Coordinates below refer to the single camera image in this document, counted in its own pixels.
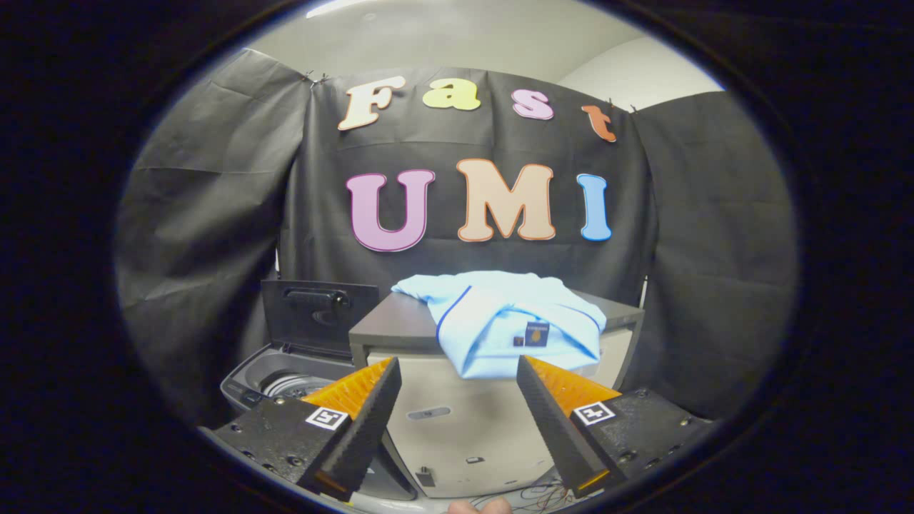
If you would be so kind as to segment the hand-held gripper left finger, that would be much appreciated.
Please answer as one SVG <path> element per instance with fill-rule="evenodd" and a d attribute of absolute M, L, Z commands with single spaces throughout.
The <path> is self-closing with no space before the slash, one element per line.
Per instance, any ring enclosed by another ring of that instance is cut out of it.
<path fill-rule="evenodd" d="M 283 485 L 347 502 L 378 453 L 401 390 L 396 357 L 293 399 L 265 398 L 202 435 Z"/>

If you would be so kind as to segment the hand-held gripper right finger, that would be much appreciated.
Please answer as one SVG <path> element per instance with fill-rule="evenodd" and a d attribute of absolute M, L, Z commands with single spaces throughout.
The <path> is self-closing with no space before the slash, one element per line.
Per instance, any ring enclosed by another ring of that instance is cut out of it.
<path fill-rule="evenodd" d="M 620 393 L 532 356 L 518 359 L 516 383 L 576 498 L 653 474 L 715 426 L 650 388 Z"/>

